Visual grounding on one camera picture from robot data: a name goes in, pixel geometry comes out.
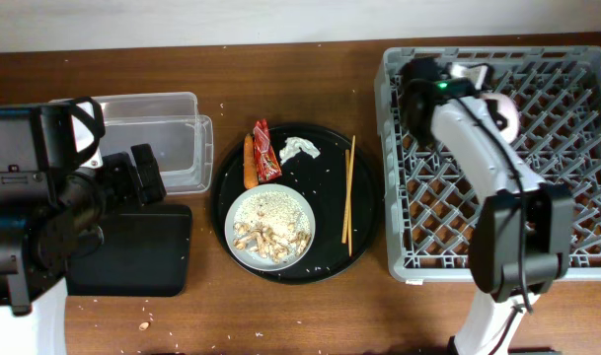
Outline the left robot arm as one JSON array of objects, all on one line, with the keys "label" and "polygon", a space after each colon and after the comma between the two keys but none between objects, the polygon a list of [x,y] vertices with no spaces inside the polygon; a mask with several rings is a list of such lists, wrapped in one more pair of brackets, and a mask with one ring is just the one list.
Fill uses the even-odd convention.
[{"label": "left robot arm", "polygon": [[66,274],[100,221],[166,195],[152,148],[102,157],[90,97],[0,106],[0,354],[64,354]]}]

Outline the grey plate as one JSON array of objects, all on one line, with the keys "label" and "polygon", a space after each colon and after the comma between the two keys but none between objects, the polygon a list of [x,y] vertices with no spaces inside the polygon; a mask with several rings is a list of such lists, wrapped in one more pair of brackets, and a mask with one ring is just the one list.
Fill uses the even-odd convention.
[{"label": "grey plate", "polygon": [[263,184],[239,195],[224,221],[231,254],[244,266],[274,272],[309,253],[316,220],[302,194],[281,184]]}]

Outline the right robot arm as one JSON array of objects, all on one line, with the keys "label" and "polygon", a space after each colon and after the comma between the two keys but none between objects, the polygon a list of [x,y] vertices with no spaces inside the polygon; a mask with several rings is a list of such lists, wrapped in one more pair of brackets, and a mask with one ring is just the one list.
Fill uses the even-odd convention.
[{"label": "right robot arm", "polygon": [[447,350],[506,354],[522,318],[568,270],[574,199],[512,148],[519,111],[487,90],[487,65],[442,67],[422,57],[400,74],[402,123],[420,145],[449,151],[481,206],[468,249],[477,292]]}]

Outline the white tissue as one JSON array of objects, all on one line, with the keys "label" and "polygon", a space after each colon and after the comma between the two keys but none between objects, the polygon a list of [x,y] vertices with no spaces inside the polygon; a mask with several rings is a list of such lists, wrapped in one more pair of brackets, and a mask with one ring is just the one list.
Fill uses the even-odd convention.
[{"label": "white tissue", "polygon": [[280,164],[284,165],[299,153],[306,153],[313,159],[321,155],[319,149],[310,140],[300,137],[289,137],[285,140],[285,146],[279,151]]}]

